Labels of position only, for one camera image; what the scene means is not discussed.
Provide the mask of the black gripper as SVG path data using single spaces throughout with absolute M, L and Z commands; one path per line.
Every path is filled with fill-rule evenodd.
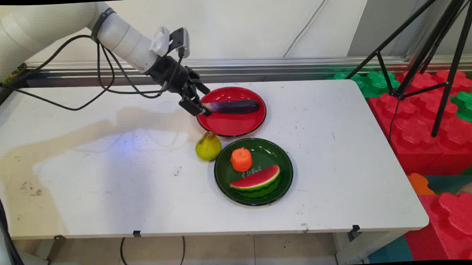
M 208 110 L 200 101 L 197 91 L 207 95 L 211 90 L 206 87 L 201 76 L 188 66 L 183 66 L 181 61 L 176 61 L 170 56 L 158 57 L 156 62 L 145 72 L 152 80 L 161 86 L 157 92 L 152 92 L 151 97 L 159 97 L 164 92 L 177 93 L 181 96 L 178 104 L 192 116 L 210 116 Z

